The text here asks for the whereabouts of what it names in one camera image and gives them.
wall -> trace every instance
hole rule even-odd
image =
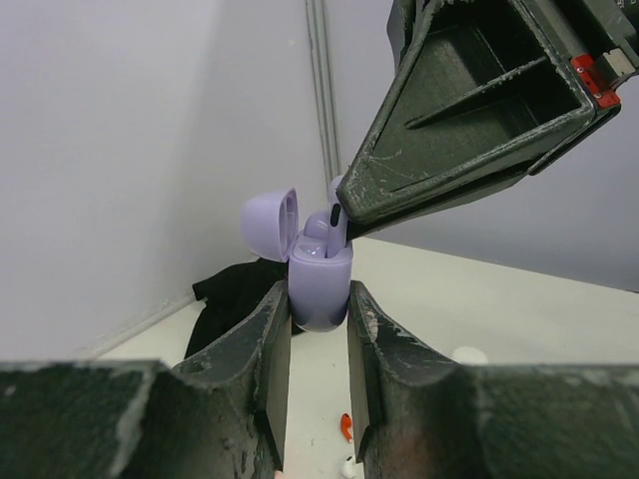
[[[390,6],[390,0],[328,2],[343,168],[392,81]],[[639,290],[639,79],[620,94],[621,116],[541,176],[375,237]]]
[[[304,2],[5,1],[0,68],[0,360],[185,303],[254,194],[325,202]]]

black cloth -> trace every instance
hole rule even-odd
[[[287,278],[288,269],[286,263],[260,258],[234,264],[195,283],[196,299],[206,299],[207,306],[193,328],[185,358],[201,351],[251,314],[271,287]],[[294,325],[293,334],[300,332]]]

small white object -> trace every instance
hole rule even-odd
[[[345,479],[353,479],[356,476],[354,456],[349,456],[348,459],[346,459],[346,462],[344,462],[343,466],[341,466],[339,474],[341,474],[341,477],[344,477]]]
[[[487,364],[488,356],[475,347],[461,346],[452,351],[452,360],[461,364]]]

white table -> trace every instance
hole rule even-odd
[[[491,363],[639,362],[639,294],[373,239],[354,248],[353,278],[446,355],[472,346]],[[173,366],[203,307],[193,303],[103,357]],[[294,338],[287,479],[339,477],[352,453],[339,431],[349,410],[345,327]]]

red object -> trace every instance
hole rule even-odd
[[[346,441],[352,442],[352,419],[348,414],[343,414],[341,416],[341,421],[339,422],[339,428],[341,429],[341,433],[343,437],[346,438]]]
[[[613,89],[601,88],[600,85],[597,84],[597,73],[594,70],[595,62],[590,55],[575,57],[570,60],[570,63],[600,108],[611,108],[621,105],[621,100]]]

